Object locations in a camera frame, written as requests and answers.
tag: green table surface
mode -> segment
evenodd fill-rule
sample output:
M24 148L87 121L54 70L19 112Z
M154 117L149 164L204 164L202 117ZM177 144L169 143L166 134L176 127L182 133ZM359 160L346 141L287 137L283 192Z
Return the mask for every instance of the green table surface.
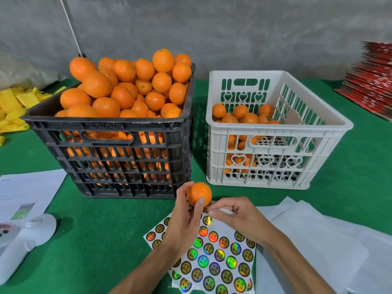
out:
M210 185L213 199L247 194L256 206L277 205L290 196L324 215L392 234L391 125L333 91L339 82L302 83L354 123L317 173L308 190ZM194 96L192 180L205 182L208 81ZM0 147L0 175L59 169L32 130L9 133ZM107 293L150 252L143 235L169 214L173 200L89 199L66 177L46 212L58 228L52 239L28 254L2 294ZM179 293L165 275L155 293Z

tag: round sticker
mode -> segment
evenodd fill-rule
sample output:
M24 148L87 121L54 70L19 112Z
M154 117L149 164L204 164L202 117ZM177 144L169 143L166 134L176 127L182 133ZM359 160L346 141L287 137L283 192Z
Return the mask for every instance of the round sticker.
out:
M249 268L249 265L247 263L241 263L238 266L238 271L239 274L243 277L247 277L251 273L251 269Z
M241 253L241 246L237 242L233 242L230 247L231 252L234 255L239 255Z
M253 253L249 249L245 249L242 253L242 257L245 259L245 261L251 262L253 260Z
M229 245L229 241L227 237L221 237L221 239L219 239L219 245L221 246L221 248L228 248Z
M208 235L208 239L210 240L210 242L217 242L218 233L216 233L215 231L210 232L210 234Z
M173 277L174 280L179 280L180 277L181 277L181 275L178 274L178 272L173 271L173 272L172 272L172 277Z
M170 218L167 217L167 218L164 220L164 224L165 224L166 226L169 226L169 221L170 221Z
M154 239L155 239L155 232L148 232L147 233L147 235L146 235L146 239L149 241L149 242L152 242Z
M197 261L201 268L206 268L208 266L208 258L207 256L201 255L199 260Z
M250 291L250 290L252 290L252 288L253 288L253 283L252 283L252 280L249 279L249 283L248 283L248 285L246 287L246 291Z
M210 243L206 243L204 246L204 252L207 255L211 255L214 252L214 246Z
M179 288L182 292L188 292L192 288L192 283L186 278L183 278L179 283Z
M245 239L245 237L244 237L241 233L239 233L238 231L236 231L236 232L234 233L234 237L235 237L235 239L236 239L238 242L243 242L244 239Z
M227 294L227 288L224 285L218 285L215 290L216 294Z
M205 236L207 236L207 234L208 234L208 229L207 229L207 227L201 226L201 227L200 227L200 230L199 230L199 235L200 235L201 237L205 237Z
M213 279L213 277L206 276L203 281L203 286L204 286L204 289L206 289L207 291L212 291L215 287L215 280Z
M246 239L246 244L250 248L254 248L256 246L256 244L253 241L249 240L249 239Z
M215 259L218 261L218 262L222 262L224 259L225 259L225 252L223 252L222 250L216 250L215 251Z
M237 292L243 293L246 290L246 283L245 281L238 277L234 280L234 288L236 288Z
M211 219L210 216L205 216L205 217L203 218L203 223L204 223L205 225L207 225L207 226L211 225L212 222L213 222L213 219Z
M189 251L188 251L188 259L190 260L190 261L193 261L193 260L195 260L197 258L197 251L194 249L194 248L191 248Z
M202 280L202 278L203 278L202 270L199 268L194 269L192 272L193 281L199 283Z
M159 246L160 244L161 244L161 240L160 239L157 239L157 240L155 240L154 242L153 242L153 248L156 248L157 246Z
M200 237L196 238L193 245L195 246L195 248L201 248L203 246L203 239L201 239Z
M181 258L173 265L173 267L178 267L181 264Z
M229 284L233 281L233 275L230 272L230 270L225 269L224 271L222 271L222 275L221 275L222 281L225 284Z
M165 227L162 224L159 224L155 227L155 232L156 233L162 233L164 231Z
M235 269L237 267L237 259L233 256L229 256L226 259L226 265L230 269Z
M182 272L183 274L188 274L188 273L190 272L191 269L192 269L192 265L190 264L189 261L184 261L184 262L181 264L181 272Z
M220 272L220 266L217 262L212 262L210 264L210 272L213 276L217 276Z

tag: crate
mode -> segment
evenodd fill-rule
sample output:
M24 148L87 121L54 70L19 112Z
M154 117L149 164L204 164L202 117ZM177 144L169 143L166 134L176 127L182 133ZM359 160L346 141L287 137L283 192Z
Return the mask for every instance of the crate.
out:
M62 92L32 107L22 118L83 195L174 199L176 190L191 176L194 71L192 64L187 98L178 118L53 117L62 109ZM125 132L133 138L92 139L87 136L92 132Z
M216 103L223 103L228 112L244 104L253 113L268 103L275 107L272 118L283 124L217 123L212 119ZM353 127L285 71L210 72L206 122L209 183L301 190L309 188L344 133ZM236 143L234 150L228 149L230 135L236 136L230 137ZM246 140L243 150L238 150L239 136Z

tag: hand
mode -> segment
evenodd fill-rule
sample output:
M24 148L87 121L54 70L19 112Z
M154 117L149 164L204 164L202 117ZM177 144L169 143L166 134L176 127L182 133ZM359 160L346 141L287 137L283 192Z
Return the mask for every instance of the hand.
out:
M200 229L205 198L200 198L193 210L189 210L190 205L185 198L188 189L193 185L194 182L187 182L177 190L176 204L162 243L174 249L176 260L192 247Z
M220 208L228 209L236 214L227 214L219 210ZM226 223L246 238L261 245L265 245L276 232L275 226L257 210L247 197L222 198L208 207L208 215Z

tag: white cable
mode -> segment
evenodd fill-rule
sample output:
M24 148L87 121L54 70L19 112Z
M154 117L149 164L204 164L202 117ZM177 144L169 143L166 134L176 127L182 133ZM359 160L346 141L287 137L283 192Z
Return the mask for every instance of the white cable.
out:
M79 47L79 43L78 43L78 41L77 41L77 39L76 39L76 36L75 36L75 32L73 31L73 28L72 28L72 25L71 25L71 21L69 20L68 12L67 12L67 10L66 10L66 7L65 7L65 5L64 5L64 2L63 2L63 0L60 0L60 2L61 2L61 5L62 5L62 7L63 7L63 9L64 9L64 13L66 14L66 17L67 17L67 21L68 21L69 27L71 28L72 36L74 37L74 40L75 40L75 43L76 43L76 47L78 48L78 51L79 51L80 56L83 57L83 55L82 55L82 53L81 53L81 50L80 50L80 47Z

